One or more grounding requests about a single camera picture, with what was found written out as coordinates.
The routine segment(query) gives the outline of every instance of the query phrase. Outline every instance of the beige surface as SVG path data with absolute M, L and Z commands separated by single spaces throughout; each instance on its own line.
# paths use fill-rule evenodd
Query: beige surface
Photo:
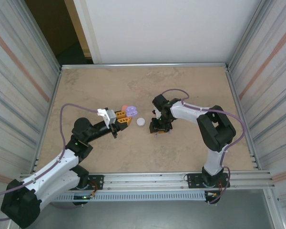
M 197 125 L 176 120 L 171 134 L 154 138 L 149 133 L 152 100 L 169 88 L 186 90 L 190 94 L 187 100 L 190 104 L 220 105 L 225 111 L 236 114 L 222 67 L 64 70 L 38 168 L 50 162 L 62 149 L 60 107 L 65 103 L 76 103 L 90 109 L 108 107 L 116 111 L 122 105 L 135 105 L 139 117 L 146 120 L 144 127 L 139 127 L 133 120 L 130 127 L 118 133 L 117 139 L 106 135 L 91 142 L 94 149 L 81 163 L 90 172 L 200 171 L 206 161 L 207 147 Z M 181 92 L 165 94 L 167 99 L 183 96 Z M 66 107 L 63 113 L 66 141 L 69 141 L 73 123 L 79 117 L 87 117 L 92 124 L 102 121 L 96 114 Z M 240 124 L 231 121 L 240 136 Z M 232 170 L 252 169 L 245 140 L 229 150 L 224 165 Z

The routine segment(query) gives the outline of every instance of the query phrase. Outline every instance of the corrugated metal wall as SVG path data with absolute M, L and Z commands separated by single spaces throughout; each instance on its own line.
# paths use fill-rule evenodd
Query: corrugated metal wall
M 232 79 L 262 169 L 269 169 L 286 214 L 286 0 L 272 1 Z
M 23 1 L 0 1 L 0 191 L 30 172 L 59 72 Z

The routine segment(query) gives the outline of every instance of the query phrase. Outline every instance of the small white object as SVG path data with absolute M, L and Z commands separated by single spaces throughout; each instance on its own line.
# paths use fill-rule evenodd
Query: small white object
M 145 124 L 145 119 L 143 119 L 143 118 L 138 118 L 138 119 L 137 119 L 137 124 L 138 124 L 138 126 L 144 126 L 144 124 Z

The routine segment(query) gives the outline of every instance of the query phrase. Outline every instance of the dark floor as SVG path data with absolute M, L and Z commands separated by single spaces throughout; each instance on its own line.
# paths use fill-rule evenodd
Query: dark floor
M 56 56 L 60 65 L 65 64 L 93 64 L 92 60 L 86 60 L 79 42 Z

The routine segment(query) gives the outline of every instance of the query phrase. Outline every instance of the white wall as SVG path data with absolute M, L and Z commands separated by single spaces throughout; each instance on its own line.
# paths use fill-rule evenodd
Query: white wall
M 260 0 L 74 0 L 94 63 L 226 62 Z

